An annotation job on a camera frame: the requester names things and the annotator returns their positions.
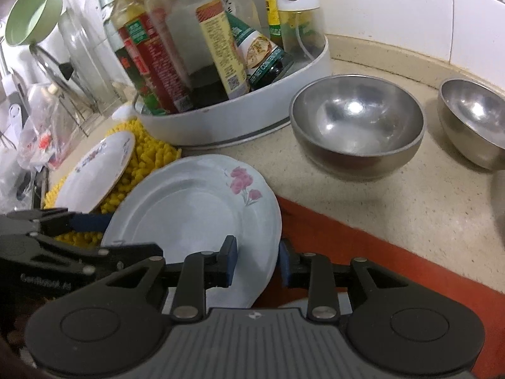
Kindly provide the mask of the small white floral plate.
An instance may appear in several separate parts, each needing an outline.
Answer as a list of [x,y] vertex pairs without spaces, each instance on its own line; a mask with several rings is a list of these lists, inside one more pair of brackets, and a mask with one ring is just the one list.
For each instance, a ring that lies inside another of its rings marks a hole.
[[119,181],[135,147],[134,134],[119,131],[101,140],[79,160],[56,197],[56,208],[95,210]]

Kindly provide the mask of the large white floral plate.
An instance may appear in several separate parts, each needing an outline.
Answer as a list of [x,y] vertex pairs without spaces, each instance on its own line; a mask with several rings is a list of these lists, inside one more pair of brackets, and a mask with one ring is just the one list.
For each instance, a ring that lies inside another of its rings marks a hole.
[[217,251],[236,237],[238,260],[228,288],[207,292],[209,307],[249,308],[268,285],[282,234],[275,194],[252,166],[212,154],[158,169],[126,196],[101,245],[155,243],[167,263]]

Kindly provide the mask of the steel bowl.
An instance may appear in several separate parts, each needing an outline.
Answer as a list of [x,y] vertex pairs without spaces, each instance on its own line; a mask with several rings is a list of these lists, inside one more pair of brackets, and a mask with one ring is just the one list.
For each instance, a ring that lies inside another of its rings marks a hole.
[[301,89],[289,107],[294,137],[316,166],[373,181],[409,163],[426,131],[422,106],[390,81],[332,75]]
[[504,169],[504,97],[475,81],[448,79],[438,90],[439,121],[450,142],[482,169]]

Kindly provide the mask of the clear plastic bag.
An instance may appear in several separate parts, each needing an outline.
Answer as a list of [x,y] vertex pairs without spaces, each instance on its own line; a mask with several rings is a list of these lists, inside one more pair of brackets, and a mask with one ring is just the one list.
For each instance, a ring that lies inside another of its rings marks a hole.
[[54,84],[36,84],[27,99],[1,94],[1,212],[32,203],[33,180],[67,157],[77,123]]

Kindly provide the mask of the yellow chenille mat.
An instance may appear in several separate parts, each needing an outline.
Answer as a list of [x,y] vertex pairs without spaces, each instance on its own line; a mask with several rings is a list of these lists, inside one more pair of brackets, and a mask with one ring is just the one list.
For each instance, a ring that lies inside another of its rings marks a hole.
[[[181,158],[180,148],[171,146],[171,144],[163,142],[162,140],[154,139],[147,133],[143,124],[138,119],[118,123],[104,135],[102,140],[119,131],[129,131],[134,134],[135,147],[132,157],[130,158],[128,166],[119,181],[115,184],[101,204],[90,213],[115,213],[121,202],[126,199],[126,196],[128,196],[141,181],[147,178],[148,175],[150,175],[153,171],[161,169],[162,167]],[[45,208],[55,208],[54,204],[56,197],[68,174],[64,175],[46,193],[44,199]]]

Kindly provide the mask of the glass pot lid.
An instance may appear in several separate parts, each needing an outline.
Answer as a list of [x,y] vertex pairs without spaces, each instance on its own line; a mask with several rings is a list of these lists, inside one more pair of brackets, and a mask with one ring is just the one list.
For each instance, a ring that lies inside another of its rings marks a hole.
[[32,44],[29,46],[32,57],[50,81],[64,91],[74,92],[94,111],[104,111],[122,96],[91,47],[88,34],[73,9],[64,10],[57,31],[66,53],[58,56],[39,44]]

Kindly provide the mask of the red label oil bottle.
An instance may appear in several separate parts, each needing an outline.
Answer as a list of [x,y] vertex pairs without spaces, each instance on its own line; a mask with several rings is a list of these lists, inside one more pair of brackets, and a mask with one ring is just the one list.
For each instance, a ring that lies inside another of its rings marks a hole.
[[165,116],[190,111],[193,105],[187,86],[152,24],[144,0],[114,0],[110,19],[140,72],[143,87],[138,93],[146,112]]

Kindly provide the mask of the green capped glass bottle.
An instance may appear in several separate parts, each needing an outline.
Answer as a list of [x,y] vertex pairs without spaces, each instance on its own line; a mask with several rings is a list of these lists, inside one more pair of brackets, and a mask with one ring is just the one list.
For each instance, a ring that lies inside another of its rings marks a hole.
[[112,24],[111,14],[113,5],[114,0],[98,0],[104,33],[106,35],[106,39],[110,45],[110,48],[116,56],[116,62],[120,67],[121,73],[123,74],[124,84],[128,84],[129,86],[133,87],[134,84],[131,80],[131,77],[134,75],[134,64],[124,46],[122,38],[119,36],[114,25]]

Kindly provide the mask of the white round condiment tray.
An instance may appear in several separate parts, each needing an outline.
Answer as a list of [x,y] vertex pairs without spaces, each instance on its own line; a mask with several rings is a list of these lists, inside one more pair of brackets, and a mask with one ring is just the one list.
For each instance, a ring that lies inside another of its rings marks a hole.
[[232,146],[269,134],[289,124],[289,109],[305,86],[332,73],[330,45],[310,63],[296,63],[290,73],[268,87],[200,110],[178,115],[135,116],[147,132],[158,140],[193,150]]

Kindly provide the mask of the dark soy sauce bottle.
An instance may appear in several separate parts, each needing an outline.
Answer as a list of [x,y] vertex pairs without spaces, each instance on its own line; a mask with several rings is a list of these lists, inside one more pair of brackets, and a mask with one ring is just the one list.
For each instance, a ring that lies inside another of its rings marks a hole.
[[195,108],[250,92],[222,0],[145,0]]

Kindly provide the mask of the green label sauce bottle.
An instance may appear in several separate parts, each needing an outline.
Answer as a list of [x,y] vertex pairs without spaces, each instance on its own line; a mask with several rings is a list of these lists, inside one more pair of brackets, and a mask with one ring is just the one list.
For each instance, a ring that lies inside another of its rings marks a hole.
[[283,78],[292,67],[293,58],[269,37],[237,17],[233,0],[222,1],[251,89],[259,90]]

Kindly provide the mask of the yellow label tall bottle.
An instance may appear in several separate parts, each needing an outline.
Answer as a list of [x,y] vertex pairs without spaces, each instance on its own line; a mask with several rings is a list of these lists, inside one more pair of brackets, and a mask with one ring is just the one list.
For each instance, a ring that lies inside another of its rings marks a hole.
[[279,12],[276,0],[265,0],[267,23],[269,26],[270,40],[282,46],[282,33]]

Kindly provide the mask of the white handled oil dispenser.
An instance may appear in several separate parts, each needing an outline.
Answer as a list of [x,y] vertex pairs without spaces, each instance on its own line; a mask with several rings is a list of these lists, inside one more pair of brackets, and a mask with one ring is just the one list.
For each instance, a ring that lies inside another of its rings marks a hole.
[[324,19],[319,0],[276,0],[284,51],[310,63],[324,50]]

